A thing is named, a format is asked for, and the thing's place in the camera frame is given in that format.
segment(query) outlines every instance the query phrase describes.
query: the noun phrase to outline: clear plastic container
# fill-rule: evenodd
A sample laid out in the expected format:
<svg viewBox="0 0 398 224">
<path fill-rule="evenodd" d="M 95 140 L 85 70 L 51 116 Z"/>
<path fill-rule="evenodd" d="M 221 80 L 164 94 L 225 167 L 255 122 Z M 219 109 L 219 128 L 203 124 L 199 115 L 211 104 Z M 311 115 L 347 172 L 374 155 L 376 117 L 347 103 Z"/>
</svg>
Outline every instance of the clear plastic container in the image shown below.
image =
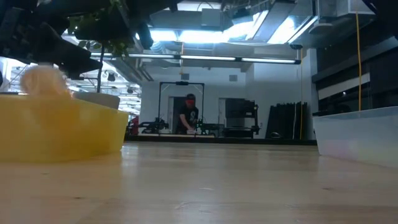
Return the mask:
<svg viewBox="0 0 398 224">
<path fill-rule="evenodd" d="M 313 119 L 321 155 L 398 167 L 398 106 Z"/>
<path fill-rule="evenodd" d="M 68 97 L 0 95 L 0 161 L 62 162 L 119 151 L 128 114 Z"/>
</svg>

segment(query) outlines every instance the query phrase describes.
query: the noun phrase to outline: black frame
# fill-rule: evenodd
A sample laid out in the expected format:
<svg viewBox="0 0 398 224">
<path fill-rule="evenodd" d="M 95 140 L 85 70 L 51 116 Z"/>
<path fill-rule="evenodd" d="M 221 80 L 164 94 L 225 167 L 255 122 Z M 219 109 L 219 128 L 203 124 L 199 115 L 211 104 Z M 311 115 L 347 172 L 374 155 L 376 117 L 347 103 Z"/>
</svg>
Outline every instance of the black frame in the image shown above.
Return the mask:
<svg viewBox="0 0 398 224">
<path fill-rule="evenodd" d="M 174 84 L 174 85 L 201 85 L 202 87 L 202 94 L 201 94 L 201 117 L 203 117 L 203 109 L 204 109 L 204 102 L 205 102 L 205 84 L 204 83 L 190 83 L 190 82 L 160 82 L 159 83 L 159 104 L 157 107 L 157 117 L 160 118 L 160 102 L 162 101 L 162 85 L 163 84 Z"/>
</svg>

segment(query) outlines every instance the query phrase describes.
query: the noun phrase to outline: man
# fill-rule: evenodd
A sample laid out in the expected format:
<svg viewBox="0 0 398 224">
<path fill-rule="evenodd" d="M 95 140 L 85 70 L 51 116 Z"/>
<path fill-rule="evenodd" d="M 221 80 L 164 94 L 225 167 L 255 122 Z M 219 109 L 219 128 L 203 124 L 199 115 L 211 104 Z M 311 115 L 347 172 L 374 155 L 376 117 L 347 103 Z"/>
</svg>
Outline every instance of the man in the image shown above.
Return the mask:
<svg viewBox="0 0 398 224">
<path fill-rule="evenodd" d="M 195 95 L 188 94 L 185 105 L 180 109 L 180 119 L 177 125 L 177 134 L 187 134 L 187 131 L 194 131 L 198 120 L 198 108 L 195 106 Z"/>
</svg>

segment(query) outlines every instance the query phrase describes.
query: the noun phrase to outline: yellow bowl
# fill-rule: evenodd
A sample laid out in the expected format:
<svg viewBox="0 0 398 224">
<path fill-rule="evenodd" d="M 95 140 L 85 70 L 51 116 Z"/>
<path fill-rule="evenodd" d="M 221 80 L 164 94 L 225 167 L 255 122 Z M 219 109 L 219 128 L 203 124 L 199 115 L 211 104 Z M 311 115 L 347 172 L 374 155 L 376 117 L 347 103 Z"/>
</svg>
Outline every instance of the yellow bowl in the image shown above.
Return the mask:
<svg viewBox="0 0 398 224">
<path fill-rule="evenodd" d="M 65 96 L 0 95 L 0 161 L 63 162 L 119 151 L 128 114 Z"/>
</svg>

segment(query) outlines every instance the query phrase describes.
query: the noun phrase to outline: hanging plant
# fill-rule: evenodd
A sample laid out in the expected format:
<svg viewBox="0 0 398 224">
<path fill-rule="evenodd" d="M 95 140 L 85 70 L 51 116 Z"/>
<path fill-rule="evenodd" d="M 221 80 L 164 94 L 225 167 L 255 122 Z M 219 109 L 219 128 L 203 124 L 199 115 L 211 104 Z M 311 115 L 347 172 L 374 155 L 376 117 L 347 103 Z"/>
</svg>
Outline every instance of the hanging plant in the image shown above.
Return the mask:
<svg viewBox="0 0 398 224">
<path fill-rule="evenodd" d="M 106 51 L 115 57 L 129 56 L 128 48 L 134 46 L 134 41 L 129 29 L 127 7 L 121 0 L 111 0 L 108 8 L 68 19 L 68 34 L 83 39 L 78 46 L 90 50 L 100 49 L 104 45 Z"/>
</svg>

